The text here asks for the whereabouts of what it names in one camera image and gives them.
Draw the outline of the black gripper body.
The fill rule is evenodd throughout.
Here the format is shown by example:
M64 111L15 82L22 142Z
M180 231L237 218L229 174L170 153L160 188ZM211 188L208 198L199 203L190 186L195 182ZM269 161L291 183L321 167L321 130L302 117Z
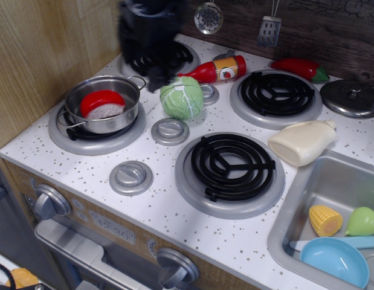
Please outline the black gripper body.
M162 17L127 12L120 15L118 32L125 60L145 54L154 62L147 69L150 92L167 85L176 73L174 38L183 24L184 18L176 13Z

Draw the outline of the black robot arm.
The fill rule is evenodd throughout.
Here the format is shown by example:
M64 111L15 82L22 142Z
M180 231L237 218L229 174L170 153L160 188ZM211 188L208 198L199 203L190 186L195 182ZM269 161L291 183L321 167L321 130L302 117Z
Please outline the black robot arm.
M146 70L148 90L168 85L179 59L174 38L185 21L188 1L121 1L118 33L126 62L146 56L153 64Z

